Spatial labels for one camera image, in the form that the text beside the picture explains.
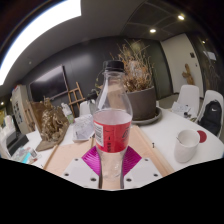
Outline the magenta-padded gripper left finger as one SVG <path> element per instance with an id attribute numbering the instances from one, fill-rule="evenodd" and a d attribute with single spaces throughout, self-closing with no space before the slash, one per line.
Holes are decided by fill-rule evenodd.
<path id="1" fill-rule="evenodd" d="M 93 147 L 81 158 L 74 158 L 61 177 L 84 188 L 98 189 L 100 174 L 100 157 Z"/>

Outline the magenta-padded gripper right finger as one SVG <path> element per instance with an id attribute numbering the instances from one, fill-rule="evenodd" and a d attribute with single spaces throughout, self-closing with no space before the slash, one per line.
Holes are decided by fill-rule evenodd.
<path id="1" fill-rule="evenodd" d="M 140 188 L 162 178 L 151 159 L 141 157 L 131 147 L 124 155 L 122 171 L 124 189 Z"/>

